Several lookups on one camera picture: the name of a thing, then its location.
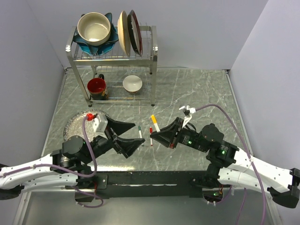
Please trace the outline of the white pen green tip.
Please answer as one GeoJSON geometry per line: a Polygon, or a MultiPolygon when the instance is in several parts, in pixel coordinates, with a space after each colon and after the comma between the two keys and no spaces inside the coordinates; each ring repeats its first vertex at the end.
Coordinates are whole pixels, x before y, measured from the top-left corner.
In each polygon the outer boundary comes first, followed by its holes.
{"type": "Polygon", "coordinates": [[[143,139],[142,130],[138,130],[138,132],[139,132],[139,138],[143,139]]]}

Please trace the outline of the white pen yellow tip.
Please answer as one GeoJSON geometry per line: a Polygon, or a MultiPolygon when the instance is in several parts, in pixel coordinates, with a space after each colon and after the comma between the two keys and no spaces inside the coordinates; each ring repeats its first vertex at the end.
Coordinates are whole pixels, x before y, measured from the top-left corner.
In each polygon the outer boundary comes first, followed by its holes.
{"type": "Polygon", "coordinates": [[[155,130],[156,130],[157,132],[160,132],[160,128],[159,128],[159,126],[158,126],[158,123],[157,123],[157,124],[154,124],[154,127],[155,127],[155,130]]]}

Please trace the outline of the yellow pen cap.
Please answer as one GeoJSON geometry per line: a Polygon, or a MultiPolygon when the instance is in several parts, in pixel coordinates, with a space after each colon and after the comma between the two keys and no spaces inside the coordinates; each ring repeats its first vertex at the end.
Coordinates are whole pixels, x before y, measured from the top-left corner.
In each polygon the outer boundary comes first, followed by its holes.
{"type": "Polygon", "coordinates": [[[154,115],[151,115],[151,119],[152,119],[152,122],[153,122],[154,124],[157,124],[157,120],[156,120],[156,118],[155,118],[154,115]]]}

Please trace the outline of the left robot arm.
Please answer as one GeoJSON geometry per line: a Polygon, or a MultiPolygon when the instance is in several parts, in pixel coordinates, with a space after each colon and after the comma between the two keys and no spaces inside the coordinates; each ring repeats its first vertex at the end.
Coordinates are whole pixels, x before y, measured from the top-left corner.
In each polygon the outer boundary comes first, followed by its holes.
{"type": "Polygon", "coordinates": [[[145,142],[144,138],[121,138],[135,126],[100,114],[88,113],[82,120],[83,136],[74,135],[61,149],[37,160],[0,166],[0,198],[14,199],[37,188],[69,186],[88,188],[98,173],[96,159],[113,149],[129,158],[145,142]]]}

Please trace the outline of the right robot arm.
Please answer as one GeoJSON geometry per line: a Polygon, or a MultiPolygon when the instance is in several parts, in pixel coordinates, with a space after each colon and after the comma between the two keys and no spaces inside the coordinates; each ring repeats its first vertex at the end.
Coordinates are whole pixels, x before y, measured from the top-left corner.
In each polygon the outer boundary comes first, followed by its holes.
{"type": "Polygon", "coordinates": [[[159,128],[151,116],[155,131],[150,137],[163,146],[174,149],[178,144],[206,153],[210,162],[206,172],[194,183],[202,188],[221,185],[251,189],[265,193],[267,197],[286,208],[296,208],[300,199],[300,171],[271,165],[225,141],[214,124],[206,125],[200,132],[194,126],[177,117],[170,125],[159,128]]]}

